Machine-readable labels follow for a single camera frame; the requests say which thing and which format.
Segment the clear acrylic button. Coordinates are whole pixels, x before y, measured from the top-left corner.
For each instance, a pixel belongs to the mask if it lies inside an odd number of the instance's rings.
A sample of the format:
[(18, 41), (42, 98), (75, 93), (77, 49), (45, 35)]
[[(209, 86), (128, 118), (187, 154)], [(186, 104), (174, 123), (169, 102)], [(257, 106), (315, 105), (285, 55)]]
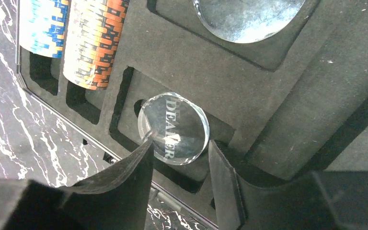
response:
[(303, 0), (194, 0), (198, 18), (216, 37), (237, 44), (269, 38), (298, 14)]

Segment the orange grey poker chip stack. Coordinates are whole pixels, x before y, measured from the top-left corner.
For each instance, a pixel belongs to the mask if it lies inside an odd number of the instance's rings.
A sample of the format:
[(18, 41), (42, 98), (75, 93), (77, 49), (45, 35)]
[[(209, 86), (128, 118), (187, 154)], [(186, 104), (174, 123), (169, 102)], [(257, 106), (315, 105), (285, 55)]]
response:
[(70, 4), (63, 75), (88, 90), (106, 90), (129, 1), (73, 0)]

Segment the clear dealer button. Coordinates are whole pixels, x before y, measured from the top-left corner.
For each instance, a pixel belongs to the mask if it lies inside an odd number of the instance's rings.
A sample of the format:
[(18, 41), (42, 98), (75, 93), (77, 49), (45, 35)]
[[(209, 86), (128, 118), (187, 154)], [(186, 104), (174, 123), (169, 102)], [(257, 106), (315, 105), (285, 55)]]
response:
[(203, 109), (175, 92), (148, 99), (138, 113), (138, 132), (154, 156), (170, 165), (194, 162), (207, 147), (210, 127)]

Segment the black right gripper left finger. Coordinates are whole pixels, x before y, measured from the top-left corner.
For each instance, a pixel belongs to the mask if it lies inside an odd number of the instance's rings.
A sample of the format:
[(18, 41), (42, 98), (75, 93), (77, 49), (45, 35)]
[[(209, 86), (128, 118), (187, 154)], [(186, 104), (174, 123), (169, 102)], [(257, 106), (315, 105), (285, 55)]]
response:
[(73, 186), (0, 179), (0, 230), (142, 230), (152, 173), (153, 147), (146, 141)]

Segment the black poker set case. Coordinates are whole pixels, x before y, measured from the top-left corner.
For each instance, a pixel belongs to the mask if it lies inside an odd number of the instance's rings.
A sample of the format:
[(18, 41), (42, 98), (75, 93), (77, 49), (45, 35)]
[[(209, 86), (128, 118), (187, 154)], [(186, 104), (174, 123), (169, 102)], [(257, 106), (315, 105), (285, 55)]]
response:
[(210, 137), (259, 180), (368, 170), (368, 0), (308, 0), (256, 44), (210, 35), (187, 0), (134, 0), (106, 91), (19, 47), (26, 92), (119, 160), (140, 144), (134, 105), (166, 91), (200, 106)]

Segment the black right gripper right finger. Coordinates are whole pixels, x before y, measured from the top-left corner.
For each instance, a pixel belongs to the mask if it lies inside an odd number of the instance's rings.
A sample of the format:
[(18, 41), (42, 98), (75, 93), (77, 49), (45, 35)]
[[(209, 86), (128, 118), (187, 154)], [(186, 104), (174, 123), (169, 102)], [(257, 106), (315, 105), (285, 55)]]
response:
[(216, 141), (208, 161), (220, 230), (368, 230), (368, 171), (313, 171), (281, 186), (241, 177)]

